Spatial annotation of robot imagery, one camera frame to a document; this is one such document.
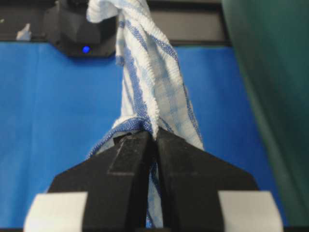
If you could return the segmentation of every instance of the towel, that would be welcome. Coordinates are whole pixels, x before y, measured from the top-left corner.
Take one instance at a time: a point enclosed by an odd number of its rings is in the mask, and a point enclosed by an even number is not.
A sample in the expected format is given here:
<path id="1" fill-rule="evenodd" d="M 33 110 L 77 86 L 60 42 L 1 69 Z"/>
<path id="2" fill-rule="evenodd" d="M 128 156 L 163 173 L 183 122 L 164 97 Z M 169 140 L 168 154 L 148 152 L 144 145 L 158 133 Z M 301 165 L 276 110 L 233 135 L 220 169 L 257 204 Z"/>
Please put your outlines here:
<path id="1" fill-rule="evenodd" d="M 203 149 L 201 134 L 180 72 L 178 56 L 153 22 L 146 0 L 90 0 L 87 19 L 98 23 L 118 16 L 116 62 L 123 66 L 121 115 L 90 151 L 113 146 L 113 137 L 159 127 Z M 162 227 L 157 164 L 151 166 L 147 226 Z"/>

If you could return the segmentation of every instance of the cloth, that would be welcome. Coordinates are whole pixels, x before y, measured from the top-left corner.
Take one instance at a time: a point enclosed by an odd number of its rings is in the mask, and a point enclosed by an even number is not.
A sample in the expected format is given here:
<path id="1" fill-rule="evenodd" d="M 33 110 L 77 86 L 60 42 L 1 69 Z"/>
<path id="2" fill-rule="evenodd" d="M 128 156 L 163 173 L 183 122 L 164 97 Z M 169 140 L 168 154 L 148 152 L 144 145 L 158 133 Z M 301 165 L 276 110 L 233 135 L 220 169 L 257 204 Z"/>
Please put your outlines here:
<path id="1" fill-rule="evenodd" d="M 97 23 L 118 15 L 116 60 L 123 66 L 121 116 L 89 156 L 113 145 L 111 138 L 158 128 L 203 149 L 201 134 L 183 83 L 176 51 L 154 24 L 145 0 L 90 0 L 87 19 Z M 156 163 L 151 167 L 148 226 L 162 227 Z"/>

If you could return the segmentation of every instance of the green curtain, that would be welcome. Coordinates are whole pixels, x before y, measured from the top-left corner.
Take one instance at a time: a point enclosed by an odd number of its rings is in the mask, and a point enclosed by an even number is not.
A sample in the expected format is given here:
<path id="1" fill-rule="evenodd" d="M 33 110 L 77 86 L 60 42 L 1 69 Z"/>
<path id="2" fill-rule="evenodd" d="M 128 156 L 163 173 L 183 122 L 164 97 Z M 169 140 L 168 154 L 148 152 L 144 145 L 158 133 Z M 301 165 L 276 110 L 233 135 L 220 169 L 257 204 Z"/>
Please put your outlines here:
<path id="1" fill-rule="evenodd" d="M 291 225 L 309 225 L 309 0 L 223 0 Z"/>

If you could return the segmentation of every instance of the blue mat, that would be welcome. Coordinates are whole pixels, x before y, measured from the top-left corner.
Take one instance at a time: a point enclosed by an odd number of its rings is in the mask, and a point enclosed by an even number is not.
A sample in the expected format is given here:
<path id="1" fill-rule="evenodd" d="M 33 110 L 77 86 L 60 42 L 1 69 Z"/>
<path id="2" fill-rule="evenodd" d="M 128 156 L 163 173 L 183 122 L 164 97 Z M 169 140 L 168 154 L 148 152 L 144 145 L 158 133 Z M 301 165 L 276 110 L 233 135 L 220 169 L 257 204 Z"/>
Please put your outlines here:
<path id="1" fill-rule="evenodd" d="M 252 173 L 284 215 L 233 50 L 177 52 L 205 149 Z M 35 194 L 82 162 L 119 117 L 122 68 L 44 43 L 0 43 L 0 54 L 0 227 L 22 227 Z"/>

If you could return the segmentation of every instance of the white object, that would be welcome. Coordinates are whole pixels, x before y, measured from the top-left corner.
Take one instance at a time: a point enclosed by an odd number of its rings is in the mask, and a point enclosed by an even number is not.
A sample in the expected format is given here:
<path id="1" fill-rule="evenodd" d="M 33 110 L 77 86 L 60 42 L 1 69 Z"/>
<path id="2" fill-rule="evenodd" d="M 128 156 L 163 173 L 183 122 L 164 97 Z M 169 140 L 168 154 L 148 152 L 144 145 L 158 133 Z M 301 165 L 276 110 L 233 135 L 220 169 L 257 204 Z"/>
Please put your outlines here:
<path id="1" fill-rule="evenodd" d="M 31 31 L 30 23 L 27 23 L 25 27 L 17 33 L 17 41 L 30 41 L 31 40 Z"/>
<path id="2" fill-rule="evenodd" d="M 82 232 L 87 192 L 38 194 L 24 232 Z"/>
<path id="3" fill-rule="evenodd" d="M 225 232 L 283 232 L 269 191 L 219 191 Z"/>

